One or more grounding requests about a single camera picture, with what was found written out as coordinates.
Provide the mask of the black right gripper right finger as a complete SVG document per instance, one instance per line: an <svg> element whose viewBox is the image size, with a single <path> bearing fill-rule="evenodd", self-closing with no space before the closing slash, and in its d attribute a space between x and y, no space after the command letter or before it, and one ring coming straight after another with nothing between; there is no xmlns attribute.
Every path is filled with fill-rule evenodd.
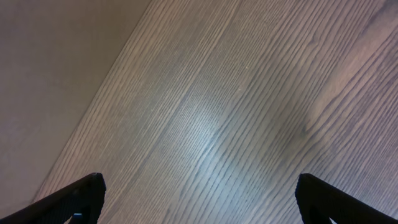
<svg viewBox="0 0 398 224"><path fill-rule="evenodd" d="M397 223L312 174L300 174L295 198L304 223Z"/></svg>

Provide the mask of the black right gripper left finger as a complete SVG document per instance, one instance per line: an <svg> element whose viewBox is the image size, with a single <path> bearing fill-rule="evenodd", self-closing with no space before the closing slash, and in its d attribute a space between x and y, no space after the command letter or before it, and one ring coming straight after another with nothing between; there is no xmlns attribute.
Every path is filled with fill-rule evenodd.
<svg viewBox="0 0 398 224"><path fill-rule="evenodd" d="M101 173L89 174L16 213L1 223L92 223L104 205L106 185Z"/></svg>

